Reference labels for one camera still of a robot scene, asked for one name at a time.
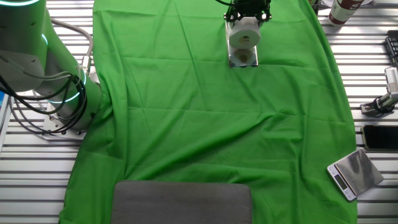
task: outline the green fabric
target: green fabric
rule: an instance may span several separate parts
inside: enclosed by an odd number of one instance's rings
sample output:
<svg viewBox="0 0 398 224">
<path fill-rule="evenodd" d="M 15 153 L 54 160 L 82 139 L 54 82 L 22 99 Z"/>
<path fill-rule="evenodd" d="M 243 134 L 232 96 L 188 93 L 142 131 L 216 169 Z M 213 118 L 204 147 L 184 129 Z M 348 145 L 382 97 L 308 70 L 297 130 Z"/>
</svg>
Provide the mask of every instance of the green fabric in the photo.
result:
<svg viewBox="0 0 398 224">
<path fill-rule="evenodd" d="M 96 0 L 102 86 L 60 223 L 109 223 L 120 180 L 246 184 L 253 223 L 356 223 L 326 172 L 355 150 L 341 77 L 307 0 L 273 0 L 260 66 L 228 68 L 214 0 Z"/>
</svg>

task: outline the digital scale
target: digital scale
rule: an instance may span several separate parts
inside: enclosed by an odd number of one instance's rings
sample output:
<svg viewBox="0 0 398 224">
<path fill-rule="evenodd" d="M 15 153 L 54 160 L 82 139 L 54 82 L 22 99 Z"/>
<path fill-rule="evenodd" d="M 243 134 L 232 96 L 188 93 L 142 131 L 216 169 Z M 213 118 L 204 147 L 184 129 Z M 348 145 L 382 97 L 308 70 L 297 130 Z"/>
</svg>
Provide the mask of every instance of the digital scale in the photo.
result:
<svg viewBox="0 0 398 224">
<path fill-rule="evenodd" d="M 349 201 L 384 180 L 362 149 L 328 166 L 328 172 Z"/>
</svg>

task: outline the gray pad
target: gray pad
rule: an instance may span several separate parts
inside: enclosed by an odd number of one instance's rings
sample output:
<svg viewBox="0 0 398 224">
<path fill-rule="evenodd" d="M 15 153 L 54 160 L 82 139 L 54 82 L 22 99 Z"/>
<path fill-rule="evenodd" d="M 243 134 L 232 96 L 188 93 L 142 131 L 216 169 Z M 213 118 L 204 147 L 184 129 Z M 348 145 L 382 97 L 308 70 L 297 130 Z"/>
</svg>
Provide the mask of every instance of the gray pad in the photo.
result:
<svg viewBox="0 0 398 224">
<path fill-rule="evenodd" d="M 242 184 L 118 182 L 111 224 L 251 224 L 251 193 Z"/>
</svg>

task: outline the metal table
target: metal table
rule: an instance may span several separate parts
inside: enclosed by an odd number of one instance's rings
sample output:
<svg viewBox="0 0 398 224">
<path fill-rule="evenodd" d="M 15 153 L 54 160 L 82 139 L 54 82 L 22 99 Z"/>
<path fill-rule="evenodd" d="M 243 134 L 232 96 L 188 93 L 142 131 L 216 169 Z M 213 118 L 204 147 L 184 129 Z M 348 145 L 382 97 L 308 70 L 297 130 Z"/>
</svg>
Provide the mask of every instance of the metal table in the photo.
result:
<svg viewBox="0 0 398 224">
<path fill-rule="evenodd" d="M 93 2 L 50 0 L 47 6 L 54 18 L 92 33 Z M 357 145 L 361 147 L 362 125 L 398 125 L 398 112 L 376 119 L 362 116 L 359 110 L 361 103 L 386 93 L 384 69 L 390 63 L 383 41 L 388 30 L 398 29 L 398 6 L 364 6 L 342 28 L 327 24 L 329 11 L 320 10 L 319 20 L 335 53 L 355 120 Z M 55 30 L 80 61 L 88 41 L 73 31 L 61 27 Z M 25 110 L 35 124 L 43 125 L 43 115 Z M 6 132 L 0 135 L 0 223 L 57 223 L 80 143 L 48 142 L 27 132 L 9 111 L 5 112 Z M 368 156 L 385 180 L 359 196 L 358 223 L 398 223 L 398 153 L 369 152 Z"/>
</svg>

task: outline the paper towel roll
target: paper towel roll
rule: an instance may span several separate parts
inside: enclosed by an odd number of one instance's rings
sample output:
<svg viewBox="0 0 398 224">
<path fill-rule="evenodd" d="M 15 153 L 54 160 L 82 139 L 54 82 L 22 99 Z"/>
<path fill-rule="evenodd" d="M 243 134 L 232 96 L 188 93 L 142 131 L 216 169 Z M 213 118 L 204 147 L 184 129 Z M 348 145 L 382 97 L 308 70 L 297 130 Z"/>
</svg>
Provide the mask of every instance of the paper towel roll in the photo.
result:
<svg viewBox="0 0 398 224">
<path fill-rule="evenodd" d="M 236 49 L 249 49 L 261 40 L 260 27 L 255 17 L 244 17 L 236 21 L 229 32 L 229 44 Z"/>
</svg>

